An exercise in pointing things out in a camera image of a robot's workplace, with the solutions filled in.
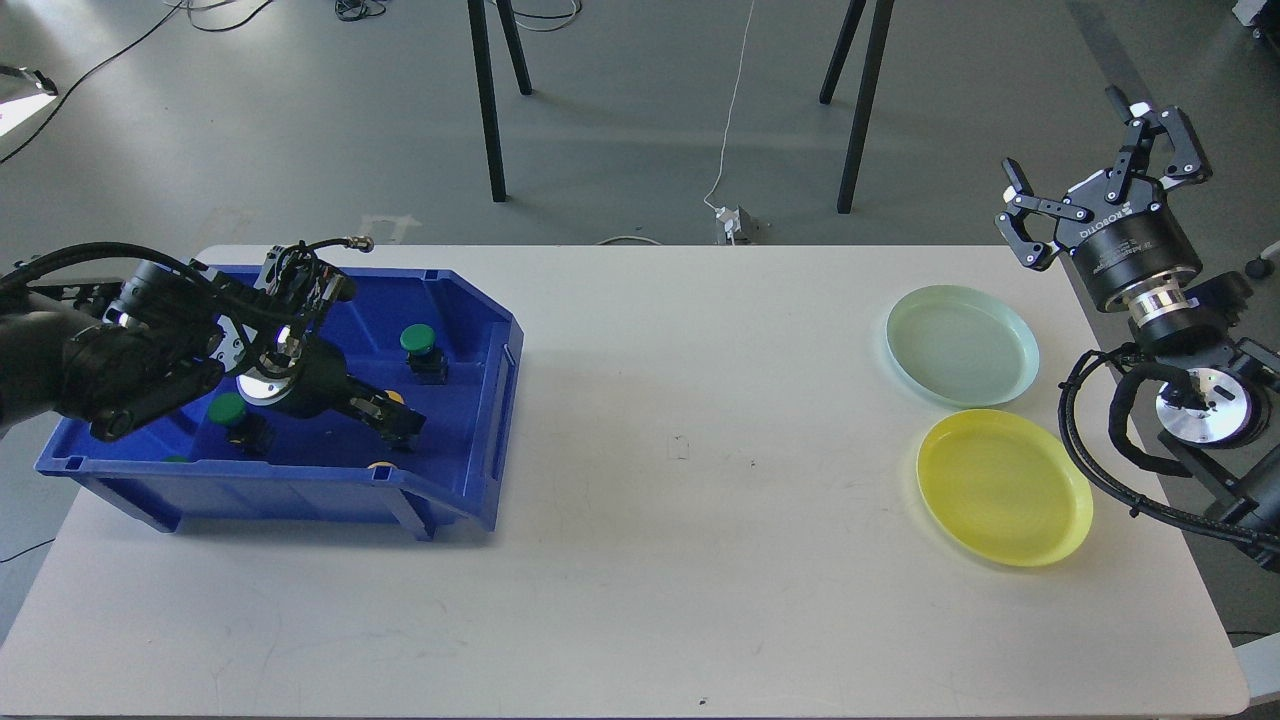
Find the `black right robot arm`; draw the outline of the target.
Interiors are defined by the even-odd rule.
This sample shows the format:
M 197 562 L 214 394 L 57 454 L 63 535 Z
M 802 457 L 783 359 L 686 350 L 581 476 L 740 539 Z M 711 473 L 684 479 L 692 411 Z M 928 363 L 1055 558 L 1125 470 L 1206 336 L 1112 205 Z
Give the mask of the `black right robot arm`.
M 1198 281 L 1201 258 L 1167 195 L 1211 174 L 1188 115 L 1176 106 L 1133 102 L 1106 90 L 1126 127 L 1112 164 L 1060 200 L 1036 195 L 1020 165 L 1004 160 L 1009 184 L 995 224 L 1019 263 L 1036 272 L 1068 258 L 1101 313 L 1125 313 L 1132 341 L 1084 352 L 1060 386 L 1059 429 L 1083 475 L 1146 515 L 1187 533 L 1224 541 L 1277 570 L 1277 451 L 1235 475 L 1217 450 L 1256 442 L 1277 411 L 1277 355 L 1230 329 L 1251 286 L 1238 272 Z M 1085 447 L 1076 396 L 1101 366 L 1119 373 L 1107 436 L 1134 466 L 1198 480 L 1213 495 L 1202 514 L 1181 511 L 1123 484 Z

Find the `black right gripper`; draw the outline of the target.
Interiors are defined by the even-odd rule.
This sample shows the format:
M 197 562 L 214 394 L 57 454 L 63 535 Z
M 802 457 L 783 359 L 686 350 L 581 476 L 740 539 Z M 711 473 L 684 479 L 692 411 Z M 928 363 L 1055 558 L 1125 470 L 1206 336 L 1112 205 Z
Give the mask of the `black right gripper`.
M 1106 87 L 1105 95 L 1126 126 L 1110 170 L 1097 170 L 1069 188 L 1062 201 L 1053 201 L 1034 195 L 1021 167 L 1005 158 L 1006 206 L 995 224 L 1024 268 L 1044 272 L 1060 254 L 1069 252 L 1094 307 L 1120 313 L 1123 295 L 1132 286 L 1167 273 L 1188 282 L 1203 270 L 1169 209 L 1167 192 L 1202 184 L 1213 169 L 1180 108 L 1130 102 L 1115 85 Z M 1167 140 L 1171 155 L 1152 176 L 1151 158 L 1160 137 Z M 1030 236 L 1030 217 L 1056 222 L 1051 240 Z

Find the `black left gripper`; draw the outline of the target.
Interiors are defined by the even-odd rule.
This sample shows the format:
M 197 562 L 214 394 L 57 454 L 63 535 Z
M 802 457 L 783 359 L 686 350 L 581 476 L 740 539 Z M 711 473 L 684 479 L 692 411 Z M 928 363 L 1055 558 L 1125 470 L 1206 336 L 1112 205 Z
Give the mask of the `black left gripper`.
M 384 391 L 348 375 L 346 356 L 335 345 L 310 345 L 291 378 L 251 373 L 238 378 L 238 393 L 250 406 L 308 419 L 346 404 L 346 414 L 374 429 L 385 445 L 408 451 L 426 418 Z

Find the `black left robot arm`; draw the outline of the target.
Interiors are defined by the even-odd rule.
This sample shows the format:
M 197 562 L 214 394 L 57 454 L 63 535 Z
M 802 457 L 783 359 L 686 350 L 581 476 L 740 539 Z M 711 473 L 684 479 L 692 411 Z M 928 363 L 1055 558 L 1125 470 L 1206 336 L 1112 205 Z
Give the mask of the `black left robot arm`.
M 355 282 L 317 243 L 271 249 L 252 283 L 134 243 L 78 243 L 3 277 L 1 415 L 45 413 L 114 442 L 209 397 L 232 443 L 264 454 L 265 413 L 339 413 L 406 448 L 425 423 L 352 375 L 320 334 Z

